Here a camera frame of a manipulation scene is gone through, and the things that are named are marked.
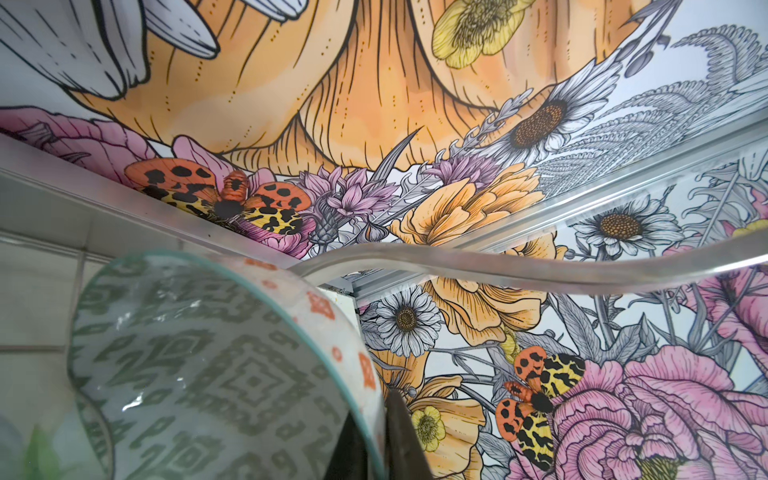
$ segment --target patterned bowl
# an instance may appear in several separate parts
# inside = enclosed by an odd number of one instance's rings
[[[68,369],[109,425],[89,439],[111,478],[322,478],[348,414],[384,478],[382,393],[362,340],[268,263],[115,260],[83,290]]]

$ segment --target teal rim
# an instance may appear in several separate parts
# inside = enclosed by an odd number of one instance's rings
[[[362,413],[360,413],[360,411],[356,408],[356,403],[354,401],[354,398],[352,397],[352,393],[346,388],[346,384],[344,383],[344,381],[342,381],[341,376],[336,371],[333,364],[330,362],[330,359],[323,353],[323,351],[316,344],[314,339],[308,336],[304,332],[304,330],[300,329],[299,326],[293,322],[291,315],[289,315],[287,311],[285,311],[280,305],[278,305],[277,302],[272,300],[272,298],[270,298],[268,295],[262,292],[258,287],[253,285],[250,281],[245,280],[239,274],[225,268],[224,266],[219,265],[218,263],[212,262],[206,258],[197,257],[195,255],[192,255],[191,253],[176,252],[171,250],[151,250],[144,253],[132,253],[129,255],[125,255],[123,257],[112,260],[107,265],[104,265],[98,272],[96,272],[95,275],[93,275],[93,277],[88,281],[85,287],[83,287],[82,291],[80,292],[81,297],[86,290],[91,288],[92,285],[101,278],[103,272],[108,267],[120,265],[121,263],[129,259],[148,258],[148,257],[175,257],[180,260],[185,260],[190,263],[195,263],[209,270],[213,270],[214,272],[219,273],[220,275],[226,277],[227,279],[232,280],[238,285],[244,287],[246,290],[248,290],[251,293],[251,295],[254,295],[256,298],[264,301],[267,305],[272,307],[273,311],[277,312],[280,315],[283,321],[287,323],[290,326],[290,328],[293,329],[294,332],[296,332],[296,334],[298,334],[299,338],[301,338],[301,340],[303,340],[304,343],[311,348],[311,350],[320,359],[320,361],[323,362],[323,365],[325,365],[334,383],[341,391],[342,397],[346,400],[346,404],[349,407],[349,412],[352,414],[353,418],[355,419],[355,424],[357,428],[360,430],[360,432],[362,433],[363,438],[365,439],[366,447],[368,449],[368,454],[372,460],[373,469],[374,469],[374,473],[376,474],[376,477],[379,480],[384,480],[386,478],[386,467],[384,465],[384,457],[382,452],[379,452],[379,449],[376,446],[376,439],[374,439],[372,432],[370,431],[367,423],[364,421],[364,418],[362,417]],[[75,309],[74,316],[71,319],[73,325],[74,325],[74,320],[77,318],[78,312],[80,311],[80,302],[81,302],[81,299],[78,298],[78,306]],[[80,391],[80,389],[75,385],[73,381],[74,372],[72,370],[72,355],[69,348],[67,351],[67,374],[68,374],[69,382],[72,385],[72,388],[78,391],[81,395],[86,396],[83,392]]]

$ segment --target green leaf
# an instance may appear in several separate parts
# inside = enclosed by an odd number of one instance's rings
[[[35,425],[24,454],[24,480],[59,480],[61,477],[58,455],[45,432]]]

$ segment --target moth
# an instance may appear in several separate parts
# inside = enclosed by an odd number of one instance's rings
[[[228,174],[219,191],[210,169],[181,158],[139,161],[125,168],[125,176],[139,191],[224,226],[245,220],[268,232],[292,235],[303,225],[297,212],[312,206],[296,185],[269,182],[254,188],[241,170]]]
[[[547,415],[552,400],[576,386],[584,376],[584,360],[566,353],[547,356],[540,346],[531,346],[515,357],[515,373],[526,385],[505,382],[515,399],[496,406],[496,425],[502,438],[517,442],[520,451],[537,468],[548,472],[554,465],[554,442]]]

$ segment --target floral mural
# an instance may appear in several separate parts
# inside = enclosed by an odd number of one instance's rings
[[[504,254],[622,261],[767,228],[766,159],[754,144]],[[390,395],[413,404],[450,385],[478,420],[448,450],[454,411],[411,408],[436,478],[768,478],[767,273],[608,296],[436,277],[363,306],[360,321]]]
[[[754,0],[0,7],[3,134],[297,259],[450,247],[768,107]],[[766,162],[745,151],[504,254],[748,234]],[[767,279],[592,298],[433,278],[362,306],[362,331],[439,478],[768,478]]]

